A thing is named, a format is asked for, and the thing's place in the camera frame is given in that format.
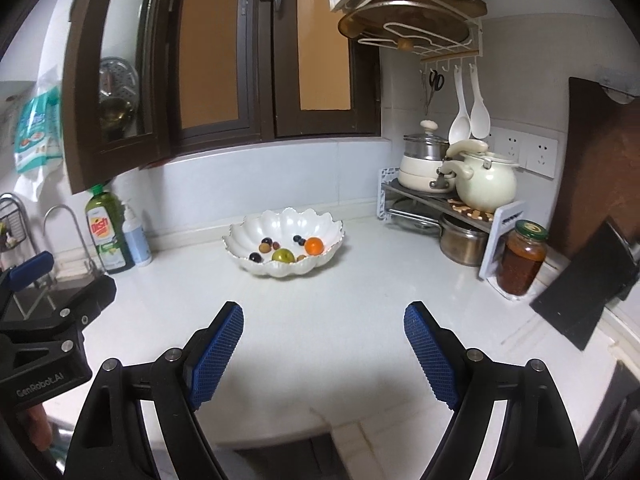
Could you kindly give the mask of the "person hand holding gripper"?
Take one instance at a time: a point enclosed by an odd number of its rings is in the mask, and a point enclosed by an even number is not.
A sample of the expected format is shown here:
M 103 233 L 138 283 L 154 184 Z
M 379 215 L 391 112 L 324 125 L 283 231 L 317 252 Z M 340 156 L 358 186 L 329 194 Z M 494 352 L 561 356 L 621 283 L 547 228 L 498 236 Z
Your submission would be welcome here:
M 53 441 L 52 427 L 42 404 L 29 408 L 27 414 L 27 431 L 32 444 L 40 452 L 50 448 Z

